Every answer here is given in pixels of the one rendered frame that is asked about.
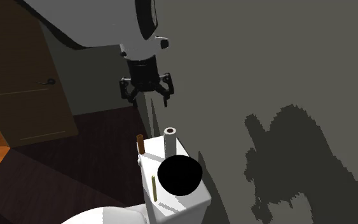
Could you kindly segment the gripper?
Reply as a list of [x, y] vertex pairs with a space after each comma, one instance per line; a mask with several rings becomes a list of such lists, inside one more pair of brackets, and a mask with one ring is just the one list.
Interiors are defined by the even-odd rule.
[[[144, 60], [127, 59], [127, 65], [130, 78], [122, 77], [119, 81], [121, 98], [126, 99], [129, 103], [132, 103], [134, 108], [137, 108], [136, 96], [139, 92], [156, 90], [163, 96], [163, 103], [166, 108], [170, 96], [174, 94], [174, 85], [170, 73], [165, 73], [162, 76], [158, 74], [156, 55]], [[164, 88], [160, 84], [160, 79], [168, 85], [168, 88]], [[127, 87], [130, 83], [135, 88], [129, 93]]]

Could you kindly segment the brown cardboard tube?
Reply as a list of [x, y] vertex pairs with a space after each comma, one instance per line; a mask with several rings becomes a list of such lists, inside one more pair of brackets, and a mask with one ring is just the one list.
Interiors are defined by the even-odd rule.
[[144, 147], [144, 136], [142, 134], [138, 134], [136, 136], [137, 139], [137, 147], [138, 147], [138, 152], [140, 155], [145, 154], [145, 147]]

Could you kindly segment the white paper roll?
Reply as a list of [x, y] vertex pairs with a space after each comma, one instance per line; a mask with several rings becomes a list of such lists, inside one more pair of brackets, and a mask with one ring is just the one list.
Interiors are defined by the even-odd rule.
[[163, 132], [165, 158], [176, 155], [176, 129], [167, 127]]

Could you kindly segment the black bowl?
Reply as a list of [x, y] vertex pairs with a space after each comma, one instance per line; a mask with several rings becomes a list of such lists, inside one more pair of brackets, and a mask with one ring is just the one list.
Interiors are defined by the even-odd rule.
[[167, 192], [175, 196], [185, 196], [198, 188], [203, 169], [189, 156], [174, 155], [160, 164], [157, 175], [161, 186]]

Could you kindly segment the olive green stick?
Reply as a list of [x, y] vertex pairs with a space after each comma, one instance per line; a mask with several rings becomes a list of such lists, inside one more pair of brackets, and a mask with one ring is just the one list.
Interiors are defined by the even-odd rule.
[[156, 178], [155, 176], [151, 177], [152, 191], [153, 191], [153, 200], [156, 202], [158, 200], [157, 190], [156, 190]]

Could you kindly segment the white toilet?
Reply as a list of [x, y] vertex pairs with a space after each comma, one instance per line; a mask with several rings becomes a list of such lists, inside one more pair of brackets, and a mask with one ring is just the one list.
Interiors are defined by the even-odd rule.
[[[176, 155], [189, 156], [176, 138]], [[130, 207], [105, 206], [89, 209], [62, 224], [202, 224], [211, 196], [201, 180], [189, 195], [175, 196], [158, 180], [158, 168], [166, 159], [163, 135], [144, 140], [145, 154], [138, 154], [144, 203]], [[156, 178], [158, 200], [154, 202], [151, 177]]]

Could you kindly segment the brown wooden door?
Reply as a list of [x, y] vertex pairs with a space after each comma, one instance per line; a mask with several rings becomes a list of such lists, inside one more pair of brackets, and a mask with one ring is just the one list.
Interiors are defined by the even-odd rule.
[[0, 133], [10, 147], [78, 133], [39, 20], [0, 0]]

